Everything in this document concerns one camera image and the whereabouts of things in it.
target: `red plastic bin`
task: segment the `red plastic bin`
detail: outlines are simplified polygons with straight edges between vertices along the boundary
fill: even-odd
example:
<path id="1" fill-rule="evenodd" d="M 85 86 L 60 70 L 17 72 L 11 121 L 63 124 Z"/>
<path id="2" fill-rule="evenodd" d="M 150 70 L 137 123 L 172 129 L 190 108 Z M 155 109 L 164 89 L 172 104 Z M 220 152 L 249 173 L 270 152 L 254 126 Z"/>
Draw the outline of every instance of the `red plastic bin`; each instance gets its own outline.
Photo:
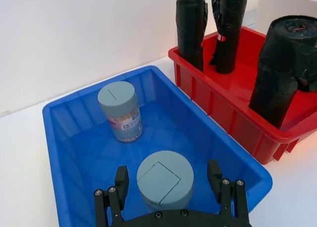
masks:
<path id="1" fill-rule="evenodd" d="M 216 40 L 217 33 L 204 38 L 203 73 L 181 58 L 177 47 L 168 52 L 174 61 L 176 85 L 260 163 L 280 160 L 285 151 L 291 152 L 317 130 L 317 93 L 297 91 L 277 129 L 248 108 L 265 35 L 243 27 L 235 70 L 225 75 L 209 65 Z"/>

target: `white cardboard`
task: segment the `white cardboard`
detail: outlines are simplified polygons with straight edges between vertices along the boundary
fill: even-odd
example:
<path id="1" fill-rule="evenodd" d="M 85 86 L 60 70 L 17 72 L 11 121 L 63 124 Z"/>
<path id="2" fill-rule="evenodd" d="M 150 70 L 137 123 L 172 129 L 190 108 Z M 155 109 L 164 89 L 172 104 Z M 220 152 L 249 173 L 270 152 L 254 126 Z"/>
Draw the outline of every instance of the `white cardboard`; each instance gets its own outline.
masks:
<path id="1" fill-rule="evenodd" d="M 259 0 L 256 30 L 266 34 L 273 20 L 286 15 L 317 17 L 317 0 Z"/>
<path id="2" fill-rule="evenodd" d="M 258 0 L 248 0 L 246 11 L 244 13 L 243 25 L 252 27 L 257 20 Z"/>

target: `white wall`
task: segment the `white wall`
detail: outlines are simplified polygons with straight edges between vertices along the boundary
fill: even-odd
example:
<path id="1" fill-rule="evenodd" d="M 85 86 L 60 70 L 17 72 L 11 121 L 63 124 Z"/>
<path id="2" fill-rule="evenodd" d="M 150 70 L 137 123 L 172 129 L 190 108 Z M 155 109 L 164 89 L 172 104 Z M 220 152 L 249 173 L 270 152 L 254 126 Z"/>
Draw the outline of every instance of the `white wall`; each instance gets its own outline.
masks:
<path id="1" fill-rule="evenodd" d="M 166 56 L 175 3 L 0 0 L 0 115 Z"/>

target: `gray lid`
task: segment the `gray lid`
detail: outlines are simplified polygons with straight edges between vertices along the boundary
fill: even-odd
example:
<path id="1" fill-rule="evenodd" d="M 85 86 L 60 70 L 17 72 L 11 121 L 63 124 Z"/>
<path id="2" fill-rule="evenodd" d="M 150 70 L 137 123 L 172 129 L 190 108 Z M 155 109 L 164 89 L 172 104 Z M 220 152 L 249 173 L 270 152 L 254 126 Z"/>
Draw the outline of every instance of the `gray lid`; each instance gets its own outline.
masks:
<path id="1" fill-rule="evenodd" d="M 138 105 L 133 85 L 122 81 L 103 87 L 98 93 L 98 101 L 105 114 L 111 117 L 127 115 Z"/>
<path id="2" fill-rule="evenodd" d="M 151 207 L 157 210 L 182 209 L 192 196 L 194 172 L 182 155 L 161 151 L 151 154 L 141 163 L 137 183 Z"/>

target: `black garbage bag roll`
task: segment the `black garbage bag roll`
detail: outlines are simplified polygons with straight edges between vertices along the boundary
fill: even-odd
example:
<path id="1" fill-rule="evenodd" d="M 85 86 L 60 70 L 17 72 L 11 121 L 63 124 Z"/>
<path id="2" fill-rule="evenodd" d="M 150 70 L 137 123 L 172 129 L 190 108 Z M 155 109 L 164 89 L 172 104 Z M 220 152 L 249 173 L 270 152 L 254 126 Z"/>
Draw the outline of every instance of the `black garbage bag roll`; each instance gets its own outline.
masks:
<path id="1" fill-rule="evenodd" d="M 298 89 L 317 91 L 317 19 L 286 16 L 269 27 L 249 107 L 280 128 Z"/>
<path id="2" fill-rule="evenodd" d="M 202 42 L 208 17 L 205 0 L 177 0 L 176 25 L 179 55 L 203 71 Z"/>
<path id="3" fill-rule="evenodd" d="M 218 73 L 230 73 L 234 69 L 241 26 L 247 0 L 211 0 L 218 40 L 211 65 Z"/>

